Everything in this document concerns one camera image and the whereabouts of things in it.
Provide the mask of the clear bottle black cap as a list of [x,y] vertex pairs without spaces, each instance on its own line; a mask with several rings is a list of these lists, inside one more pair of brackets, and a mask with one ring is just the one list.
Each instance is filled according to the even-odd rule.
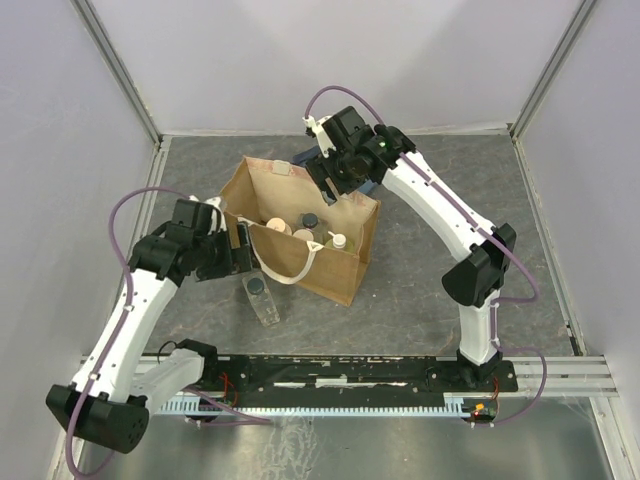
[[301,213],[298,218],[298,225],[313,233],[314,238],[319,243],[324,243],[329,231],[329,223],[312,212]]
[[245,275],[242,283],[258,320],[264,327],[280,322],[280,314],[261,271]]

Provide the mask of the small green pump bottle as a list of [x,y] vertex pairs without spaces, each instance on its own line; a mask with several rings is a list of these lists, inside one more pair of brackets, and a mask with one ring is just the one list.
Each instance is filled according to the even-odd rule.
[[326,248],[340,250],[347,253],[355,253],[355,243],[342,233],[328,231],[328,239],[325,243]]

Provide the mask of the cream jar with lid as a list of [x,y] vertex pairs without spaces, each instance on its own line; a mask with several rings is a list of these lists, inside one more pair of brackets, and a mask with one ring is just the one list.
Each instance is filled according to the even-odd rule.
[[272,217],[271,219],[269,219],[266,223],[266,227],[285,235],[292,234],[291,226],[280,217]]

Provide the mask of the brown canvas tote bag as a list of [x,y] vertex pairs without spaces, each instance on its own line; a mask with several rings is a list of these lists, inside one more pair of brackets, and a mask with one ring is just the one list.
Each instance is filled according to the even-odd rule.
[[[371,261],[380,202],[358,191],[329,206],[306,170],[280,160],[245,157],[221,191],[229,225],[245,222],[262,271],[285,285],[298,285],[349,306]],[[353,252],[315,246],[267,226],[282,219],[295,231],[298,218],[313,213],[343,234]]]

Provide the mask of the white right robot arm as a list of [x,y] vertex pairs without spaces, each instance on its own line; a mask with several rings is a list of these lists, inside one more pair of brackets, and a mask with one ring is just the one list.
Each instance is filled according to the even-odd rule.
[[483,389],[502,359],[491,331],[490,306],[510,265],[514,229],[497,227],[475,213],[398,128],[370,126],[351,106],[319,120],[305,115],[303,122],[320,149],[306,170],[327,204],[371,181],[397,195],[443,241],[456,262],[442,285],[460,314],[457,376],[466,389]]

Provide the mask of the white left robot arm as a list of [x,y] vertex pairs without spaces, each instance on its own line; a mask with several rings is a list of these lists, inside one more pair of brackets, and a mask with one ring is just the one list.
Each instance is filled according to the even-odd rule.
[[125,265],[125,285],[89,358],[67,385],[50,388],[45,403],[71,436],[127,454],[150,417],[186,387],[215,387],[221,368],[214,346],[182,340],[141,377],[135,371],[157,320],[184,279],[245,273],[255,266],[244,224],[234,248],[220,197],[176,201],[172,218],[143,237]]

